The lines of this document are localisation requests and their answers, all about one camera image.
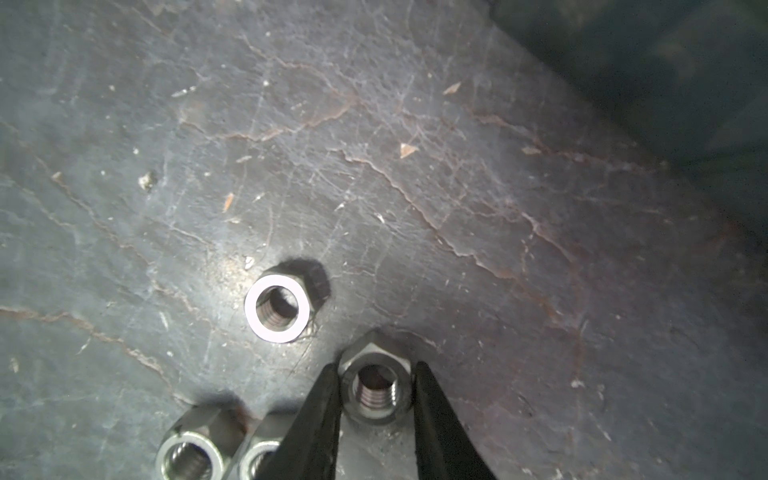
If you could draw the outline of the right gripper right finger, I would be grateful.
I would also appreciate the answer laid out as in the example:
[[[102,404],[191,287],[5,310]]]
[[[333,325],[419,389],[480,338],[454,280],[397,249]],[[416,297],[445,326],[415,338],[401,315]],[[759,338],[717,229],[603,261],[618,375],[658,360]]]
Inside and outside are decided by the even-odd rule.
[[[419,479],[496,479],[424,361],[413,367],[413,414]]]

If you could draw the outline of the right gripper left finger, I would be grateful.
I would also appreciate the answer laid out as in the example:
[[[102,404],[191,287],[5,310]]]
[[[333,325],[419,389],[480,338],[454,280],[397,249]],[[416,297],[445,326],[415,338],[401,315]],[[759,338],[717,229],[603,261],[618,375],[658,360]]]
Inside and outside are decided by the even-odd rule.
[[[321,370],[287,434],[256,478],[334,479],[341,413],[338,367],[329,363]]]

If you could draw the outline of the silver nut small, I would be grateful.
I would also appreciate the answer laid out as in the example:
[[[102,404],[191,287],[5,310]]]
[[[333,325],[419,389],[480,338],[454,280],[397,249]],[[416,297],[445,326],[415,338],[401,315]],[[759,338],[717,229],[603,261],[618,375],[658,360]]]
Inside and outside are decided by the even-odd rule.
[[[290,430],[296,412],[272,412],[255,422],[238,448],[223,478],[255,480]]]

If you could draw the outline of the green plastic organizer box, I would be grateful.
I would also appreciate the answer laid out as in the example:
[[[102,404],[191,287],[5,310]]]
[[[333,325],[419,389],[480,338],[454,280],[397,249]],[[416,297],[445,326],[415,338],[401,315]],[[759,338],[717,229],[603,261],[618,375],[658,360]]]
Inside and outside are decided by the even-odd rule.
[[[495,1],[496,25],[767,234],[763,1]]]

